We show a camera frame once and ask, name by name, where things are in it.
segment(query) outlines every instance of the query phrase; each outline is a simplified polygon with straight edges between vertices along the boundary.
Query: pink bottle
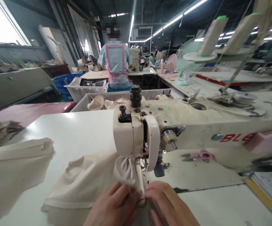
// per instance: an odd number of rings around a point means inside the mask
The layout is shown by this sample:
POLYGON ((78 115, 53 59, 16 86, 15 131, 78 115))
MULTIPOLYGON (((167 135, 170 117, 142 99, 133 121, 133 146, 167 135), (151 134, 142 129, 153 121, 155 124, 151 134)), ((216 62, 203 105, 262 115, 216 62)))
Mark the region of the pink bottle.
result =
POLYGON ((163 72, 164 72, 164 67, 165 67, 165 62, 162 62, 161 63, 161 70, 160 70, 161 74, 163 74, 163 72))

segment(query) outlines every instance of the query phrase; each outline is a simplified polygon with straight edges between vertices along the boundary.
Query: pink apron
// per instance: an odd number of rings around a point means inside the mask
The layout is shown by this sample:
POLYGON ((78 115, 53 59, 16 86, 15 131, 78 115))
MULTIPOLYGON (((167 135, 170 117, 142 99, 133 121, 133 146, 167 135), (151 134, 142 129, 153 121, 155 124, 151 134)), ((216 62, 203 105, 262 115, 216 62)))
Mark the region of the pink apron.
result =
POLYGON ((119 77, 119 75, 121 74, 111 74, 111 71, 110 71, 110 62, 109 62, 109 53, 108 53, 108 48, 122 48, 122 75, 126 76, 128 78, 128 80, 131 82, 131 80, 129 79, 127 73, 125 73, 125 58, 124 58, 124 43, 121 45, 121 46, 108 46, 107 44, 105 44, 105 54, 106 54, 106 58, 107 58, 107 61, 108 61, 108 71, 109 71, 109 82, 111 81, 111 79, 114 80, 114 83, 115 83, 115 89, 116 89, 116 80, 115 78, 116 77, 119 77))

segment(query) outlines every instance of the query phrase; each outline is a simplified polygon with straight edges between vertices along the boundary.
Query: person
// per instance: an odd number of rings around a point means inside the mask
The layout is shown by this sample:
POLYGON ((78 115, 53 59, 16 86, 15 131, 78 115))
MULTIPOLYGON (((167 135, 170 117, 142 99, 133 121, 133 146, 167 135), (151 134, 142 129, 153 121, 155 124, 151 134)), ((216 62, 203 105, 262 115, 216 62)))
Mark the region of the person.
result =
POLYGON ((162 51, 162 47, 158 48, 158 53, 156 55, 156 62, 160 62, 162 59, 165 60, 165 53, 162 51))
MULTIPOLYGON (((123 226, 132 225, 137 215, 136 204, 142 191, 131 192, 128 185, 116 182, 101 194, 95 202, 83 226, 123 226)), ((200 226, 189 207, 177 193, 161 181, 151 181, 145 193, 146 199, 154 200, 169 226, 200 226)), ((159 215, 151 210, 154 226, 163 226, 159 215)))
POLYGON ((155 58, 154 58, 154 54, 151 53, 151 55, 149 56, 149 59, 151 60, 152 63, 155 62, 155 58))
POLYGON ((127 75, 129 68, 133 67, 130 49, 120 41, 120 31, 114 26, 107 28, 107 37, 109 43, 101 48, 98 65, 105 65, 109 71, 110 88, 128 89, 133 85, 127 75))

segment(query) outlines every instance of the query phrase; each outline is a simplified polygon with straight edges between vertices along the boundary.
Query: pink fan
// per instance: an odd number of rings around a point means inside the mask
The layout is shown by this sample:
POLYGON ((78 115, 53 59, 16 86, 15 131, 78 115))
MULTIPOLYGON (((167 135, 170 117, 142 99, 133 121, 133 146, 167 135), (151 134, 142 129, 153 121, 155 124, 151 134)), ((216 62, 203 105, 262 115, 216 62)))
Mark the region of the pink fan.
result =
POLYGON ((177 55, 173 54, 171 55, 167 60, 167 70, 170 71, 170 73, 165 75, 165 78, 173 77, 173 72, 177 68, 177 55))

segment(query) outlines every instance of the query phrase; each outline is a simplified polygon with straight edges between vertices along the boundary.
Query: hand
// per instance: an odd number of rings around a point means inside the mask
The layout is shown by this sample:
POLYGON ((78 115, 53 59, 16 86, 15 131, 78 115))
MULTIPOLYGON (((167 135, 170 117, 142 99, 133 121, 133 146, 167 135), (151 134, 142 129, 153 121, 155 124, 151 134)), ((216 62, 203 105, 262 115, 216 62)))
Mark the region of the hand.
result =
POLYGON ((141 194, 142 190, 131 193, 128 185, 116 182, 100 195, 83 226, 132 225, 141 194))
MULTIPOLYGON (((169 184, 161 181, 150 182, 145 197, 157 202, 169 226, 200 226, 189 207, 169 184)), ((154 210, 151 210, 151 216, 154 226, 163 226, 154 210)))

